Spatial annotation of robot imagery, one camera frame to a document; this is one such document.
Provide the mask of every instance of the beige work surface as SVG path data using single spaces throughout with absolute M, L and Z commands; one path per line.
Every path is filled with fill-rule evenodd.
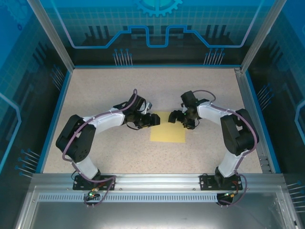
M 55 141 L 71 115 L 90 116 L 109 110 L 130 98 L 134 88 L 152 103 L 152 110 L 180 109 L 180 95 L 205 89 L 217 96 L 216 105 L 244 107 L 233 69 L 143 68 L 74 70 L 55 130 L 44 173 L 71 173 L 70 163 L 61 158 Z M 211 99 L 196 93 L 197 98 Z M 102 173 L 187 174 L 213 173 L 225 153 L 221 127 L 201 120 L 186 130 L 185 143 L 150 141 L 150 128 L 139 131 L 126 125 L 97 135 L 90 157 Z M 242 162 L 239 172 L 261 173 L 256 151 Z

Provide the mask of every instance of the blue panel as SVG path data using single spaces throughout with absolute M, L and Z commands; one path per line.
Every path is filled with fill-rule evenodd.
M 271 140 L 270 140 L 270 136 L 269 136 L 269 133 L 268 133 L 268 130 L 267 130 L 267 127 L 266 127 L 266 123 L 264 121 L 263 113 L 261 111 L 261 108 L 260 108 L 260 105 L 259 105 L 259 102 L 258 102 L 258 99 L 257 99 L 257 96 L 256 96 L 256 93 L 255 93 L 255 90 L 254 90 L 254 87 L 253 87 L 253 84 L 252 84 L 252 81 L 251 81 L 251 78 L 250 78 L 250 75 L 249 75 L 248 71 L 246 72 L 246 77 L 247 77 L 247 81 L 248 81 L 249 86 L 250 86 L 252 97 L 254 99 L 255 107 L 256 107 L 256 110 L 257 110 L 257 113 L 258 113 L 258 117 L 259 117 L 259 120 L 262 124 L 264 135 L 266 137 L 268 149 L 269 149 L 270 156 L 271 156 L 271 159 L 272 159 L 272 164 L 274 166 L 275 172 L 276 173 L 281 173 L 281 169 L 280 169 L 280 166 L 279 166 L 279 164 L 277 162 L 277 159 L 276 159 L 275 151 L 273 149 L 273 146 L 272 146 L 272 143 L 271 143 Z
M 210 48 L 229 49 L 219 53 L 219 65 L 241 64 L 273 0 L 157 3 L 42 1 L 75 64 L 115 65 L 112 54 L 119 48 L 132 49 L 133 64 L 204 64 Z
M 249 68 L 279 167 L 289 184 L 305 182 L 304 6 L 301 0 L 287 1 Z
M 0 34 L 0 196 L 5 206 L 0 228 L 4 229 L 15 227 L 67 69 L 27 1 L 0 0 Z M 14 198 L 7 198 L 8 192 Z
M 55 107 L 55 110 L 54 110 L 53 118 L 52 118 L 51 123 L 50 123 L 48 134 L 46 136 L 46 140 L 44 142 L 44 145 L 43 145 L 43 148 L 42 148 L 42 151 L 41 151 L 41 157 L 39 159 L 39 162 L 38 162 L 38 165 L 37 165 L 37 168 L 36 168 L 37 173 L 42 173 L 43 172 L 44 165 L 47 161 L 47 157 L 48 157 L 48 154 L 49 154 L 49 149 L 50 149 L 50 146 L 51 146 L 51 143 L 52 143 L 52 139 L 53 139 L 53 136 L 54 136 L 54 132 L 55 132 L 55 128 L 56 128 L 59 116 L 61 114 L 63 101 L 64 101 L 64 99 L 66 97 L 66 94 L 67 94 L 67 91 L 68 91 L 68 85 L 70 83 L 71 76 L 72 75 L 69 72 L 67 72 L 65 80 L 64 80 L 63 85 L 62 85 L 61 93 L 58 97 L 58 101 L 57 101 L 57 104 L 56 104 L 56 107 Z

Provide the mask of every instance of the yellow square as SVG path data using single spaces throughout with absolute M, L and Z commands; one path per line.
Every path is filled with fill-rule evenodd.
M 160 117 L 160 125 L 151 127 L 152 142 L 177 142 L 185 143 L 185 128 L 182 123 L 168 122 L 170 112 L 154 112 Z

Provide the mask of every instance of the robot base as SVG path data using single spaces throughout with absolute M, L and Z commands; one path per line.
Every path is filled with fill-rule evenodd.
M 238 190 L 243 190 L 241 178 L 236 175 L 225 178 L 221 187 L 218 186 L 218 183 L 215 180 L 215 175 L 203 174 L 203 175 L 199 176 L 199 183 L 200 183 L 201 191 L 218 191 L 218 190 L 235 191 L 236 186 L 233 183 L 233 181 L 236 181 L 238 183 Z
M 107 179 L 110 178 L 112 176 L 102 176 L 101 179 Z M 100 191 L 106 191 L 109 187 L 109 185 L 111 184 L 112 180 L 109 180 L 107 182 L 105 182 L 102 186 L 99 187 Z M 110 191 L 114 190 L 114 185 L 112 185 L 112 187 L 110 188 Z M 87 190 L 90 191 L 93 188 L 95 188 L 97 186 L 97 183 L 92 183 L 90 181 L 85 180 L 82 176 L 77 175 L 74 178 L 74 183 L 73 183 L 73 190 Z

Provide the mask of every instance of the blue frame edge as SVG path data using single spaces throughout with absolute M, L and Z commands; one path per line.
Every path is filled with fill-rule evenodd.
M 238 64 L 226 64 L 226 65 L 206 65 L 206 64 L 156 64 L 156 65 L 123 65 L 123 66 L 114 66 L 114 65 L 76 65 L 76 69 L 100 69 L 100 68 L 240 68 Z
M 56 129 L 56 125 L 58 123 L 58 119 L 59 119 L 59 116 L 61 114 L 61 109 L 62 109 L 62 106 L 63 106 L 63 102 L 65 100 L 65 97 L 66 97 L 66 94 L 67 94 L 67 91 L 68 91 L 68 86 L 69 86 L 69 83 L 70 83 L 70 80 L 71 80 L 71 76 L 72 76 L 72 73 L 67 71 L 65 80 L 64 80 L 62 88 L 61 88 L 61 93 L 58 97 L 58 101 L 57 101 L 57 104 L 56 104 L 56 107 L 55 107 L 55 110 L 54 110 L 54 114 L 53 114 L 53 117 L 52 117 L 52 120 L 51 120 L 51 123 L 50 123 L 48 134 L 47 134 L 46 140 L 44 142 L 44 145 L 43 145 L 43 148 L 42 148 L 42 151 L 41 151 L 41 156 L 40 156 L 40 159 L 39 159 L 38 164 L 37 164 L 36 173 L 42 173 L 43 168 L 46 164 L 46 160 L 47 160 L 47 157 L 48 157 L 48 154 L 49 154 L 50 146 L 51 146 L 51 143 L 52 143 L 52 140 L 53 140 L 53 137 L 54 137 L 54 132 L 55 132 L 55 129 Z
M 262 124 L 263 132 L 264 132 L 265 137 L 266 137 L 266 142 L 267 142 L 267 146 L 268 146 L 269 151 L 270 151 L 272 164 L 274 166 L 275 172 L 276 173 L 281 173 L 280 166 L 279 166 L 279 164 L 277 162 L 277 159 L 276 159 L 275 150 L 272 146 L 271 139 L 270 139 L 270 136 L 269 136 L 269 133 L 268 133 L 268 130 L 267 130 L 267 126 L 266 126 L 266 123 L 265 123 L 265 120 L 264 120 L 264 117 L 263 117 L 263 113 L 262 113 L 262 110 L 259 106 L 258 99 L 256 97 L 256 93 L 255 93 L 255 90 L 254 90 L 254 87 L 253 87 L 253 84 L 252 84 L 252 80 L 250 78 L 250 74 L 249 74 L 248 70 L 246 71 L 245 75 L 247 77 L 247 81 L 249 83 L 250 91 L 251 91 L 252 97 L 254 99 L 255 107 L 256 107 L 256 110 L 257 110 L 257 113 L 258 113 L 258 117 L 259 117 L 259 120 Z

